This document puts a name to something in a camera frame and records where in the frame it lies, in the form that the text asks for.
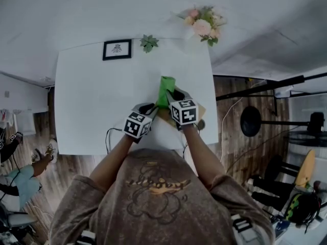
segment white table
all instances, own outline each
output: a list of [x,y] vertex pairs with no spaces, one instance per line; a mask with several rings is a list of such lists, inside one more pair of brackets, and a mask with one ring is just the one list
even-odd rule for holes
[[[61,51],[55,89],[55,119],[59,152],[68,155],[106,154],[109,128],[123,128],[124,118],[139,103],[156,102],[161,76],[172,76],[206,108],[205,143],[218,142],[217,108],[206,43],[191,39],[160,39],[146,54],[132,41],[132,58],[102,61],[103,43]],[[123,133],[111,133],[111,147]],[[183,134],[156,117],[152,131],[133,149],[180,149]]]

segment black picture frame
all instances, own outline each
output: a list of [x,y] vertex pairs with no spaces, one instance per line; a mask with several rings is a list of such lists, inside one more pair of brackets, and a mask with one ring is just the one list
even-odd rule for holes
[[[107,45],[111,43],[128,43],[128,54],[127,55],[119,55],[119,56],[106,56],[107,53]],[[132,39],[125,40],[115,40],[115,41],[106,41],[103,43],[103,55],[102,61],[115,60],[115,59],[128,59],[132,58]]]

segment black lamp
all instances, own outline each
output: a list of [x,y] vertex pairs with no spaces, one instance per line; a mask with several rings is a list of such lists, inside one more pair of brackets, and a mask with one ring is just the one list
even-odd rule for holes
[[323,127],[323,113],[314,112],[310,116],[310,121],[270,121],[261,120],[261,115],[256,107],[248,106],[244,109],[241,115],[241,129],[245,136],[253,137],[261,127],[261,124],[266,125],[295,125],[308,126],[307,130],[310,133],[320,133]]

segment printed graphic on shirt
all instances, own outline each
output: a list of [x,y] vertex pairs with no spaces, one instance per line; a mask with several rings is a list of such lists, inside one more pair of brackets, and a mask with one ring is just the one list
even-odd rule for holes
[[190,185],[190,180],[177,181],[171,177],[170,168],[157,161],[143,163],[138,179],[126,181],[127,185],[137,188],[129,197],[127,212],[140,217],[157,220],[159,224],[172,223],[188,200],[183,190]]

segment black and white marker cube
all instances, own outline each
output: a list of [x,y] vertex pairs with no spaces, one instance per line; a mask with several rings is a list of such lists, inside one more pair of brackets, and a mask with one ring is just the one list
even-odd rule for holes
[[82,234],[78,237],[75,244],[83,245],[95,245],[96,244],[96,234],[90,231],[83,231]]
[[124,132],[134,138],[139,139],[148,133],[150,130],[151,122],[151,118],[136,112],[132,112],[125,119]]
[[180,125],[188,125],[199,121],[199,106],[190,100],[172,102],[170,104],[172,118]]
[[14,134],[11,135],[11,136],[10,136],[10,142],[13,142],[15,138],[16,138],[16,135],[14,135]]

